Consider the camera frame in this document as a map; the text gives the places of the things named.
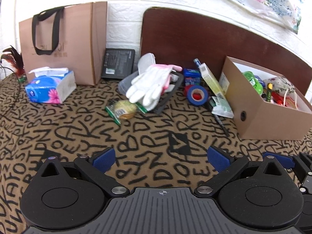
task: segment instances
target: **brown wooden board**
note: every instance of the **brown wooden board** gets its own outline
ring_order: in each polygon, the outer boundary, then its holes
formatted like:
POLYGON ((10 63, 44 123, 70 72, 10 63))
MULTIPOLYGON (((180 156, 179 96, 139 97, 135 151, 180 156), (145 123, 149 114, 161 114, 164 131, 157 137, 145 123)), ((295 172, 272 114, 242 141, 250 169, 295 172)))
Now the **brown wooden board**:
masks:
POLYGON ((169 8, 152 7, 143 16, 141 55, 153 53, 157 63, 195 68, 205 62, 219 79, 226 56, 286 76, 303 94, 312 68, 284 47, 247 29, 216 18, 169 8))

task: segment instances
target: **green packet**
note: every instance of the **green packet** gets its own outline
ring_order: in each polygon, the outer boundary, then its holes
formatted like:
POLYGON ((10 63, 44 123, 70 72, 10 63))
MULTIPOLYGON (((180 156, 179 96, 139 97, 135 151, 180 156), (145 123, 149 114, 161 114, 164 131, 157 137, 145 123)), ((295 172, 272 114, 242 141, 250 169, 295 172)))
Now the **green packet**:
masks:
POLYGON ((121 125, 121 121, 133 118, 137 112, 147 113, 147 110, 140 103, 132 104, 129 100, 119 100, 112 105, 107 105, 105 111, 113 118, 117 125, 121 125))

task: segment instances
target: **cardboard box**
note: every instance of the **cardboard box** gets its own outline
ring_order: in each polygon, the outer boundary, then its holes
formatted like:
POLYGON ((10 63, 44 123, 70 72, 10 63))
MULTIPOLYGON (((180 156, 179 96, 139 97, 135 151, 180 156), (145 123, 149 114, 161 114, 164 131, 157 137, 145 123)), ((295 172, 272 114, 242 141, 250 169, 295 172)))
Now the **cardboard box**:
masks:
POLYGON ((261 79, 283 75, 261 66, 227 57, 220 83, 233 112, 240 138, 302 140, 312 127, 312 106, 296 88, 300 110, 265 102, 244 77, 252 71, 261 79))

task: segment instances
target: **white tissue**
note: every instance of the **white tissue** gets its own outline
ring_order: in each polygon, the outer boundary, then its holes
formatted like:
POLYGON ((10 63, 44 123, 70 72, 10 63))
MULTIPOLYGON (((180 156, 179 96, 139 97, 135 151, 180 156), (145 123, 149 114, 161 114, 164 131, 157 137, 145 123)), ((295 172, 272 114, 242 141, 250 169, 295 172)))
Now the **white tissue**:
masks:
POLYGON ((68 73, 68 68, 50 68, 50 67, 42 67, 42 68, 36 68, 31 71, 30 73, 35 73, 35 77, 38 76, 64 76, 66 73, 68 73))

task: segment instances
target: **box handle hole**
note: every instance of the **box handle hole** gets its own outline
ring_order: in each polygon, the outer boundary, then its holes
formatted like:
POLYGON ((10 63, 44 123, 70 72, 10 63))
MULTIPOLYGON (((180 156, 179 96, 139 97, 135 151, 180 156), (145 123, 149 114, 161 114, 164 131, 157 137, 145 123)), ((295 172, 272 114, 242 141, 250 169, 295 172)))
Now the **box handle hole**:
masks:
POLYGON ((241 112, 241 121, 245 121, 246 120, 246 112, 242 111, 241 112))

